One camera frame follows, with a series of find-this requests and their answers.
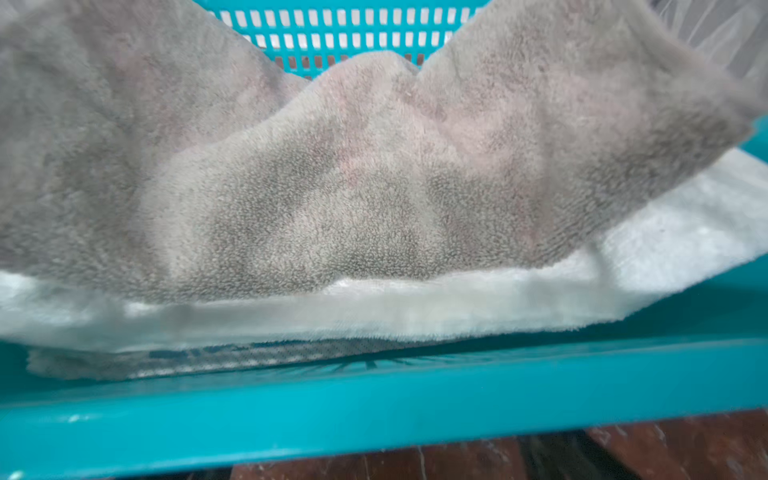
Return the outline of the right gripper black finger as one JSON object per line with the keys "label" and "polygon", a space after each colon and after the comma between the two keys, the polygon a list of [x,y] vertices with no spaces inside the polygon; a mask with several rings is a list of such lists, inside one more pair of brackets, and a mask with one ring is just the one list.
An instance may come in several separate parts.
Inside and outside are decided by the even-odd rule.
{"label": "right gripper black finger", "polygon": [[639,480],[584,430],[518,438],[529,479]]}

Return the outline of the white towel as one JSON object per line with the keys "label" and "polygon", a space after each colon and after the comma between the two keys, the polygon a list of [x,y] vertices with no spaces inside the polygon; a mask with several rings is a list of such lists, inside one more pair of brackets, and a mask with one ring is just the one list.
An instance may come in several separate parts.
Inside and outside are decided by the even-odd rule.
{"label": "white towel", "polygon": [[619,321],[767,251],[767,165],[741,150],[543,269],[341,280],[300,296],[155,306],[15,274],[1,337],[100,353],[373,338],[428,341]]}

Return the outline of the grey towel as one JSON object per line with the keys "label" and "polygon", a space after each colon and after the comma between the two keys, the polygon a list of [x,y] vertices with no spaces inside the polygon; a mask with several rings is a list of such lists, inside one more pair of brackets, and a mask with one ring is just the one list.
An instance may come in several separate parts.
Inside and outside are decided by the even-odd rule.
{"label": "grey towel", "polygon": [[1,267],[147,303],[544,267],[766,109],[643,1],[494,1],[311,81],[191,1],[5,1]]}

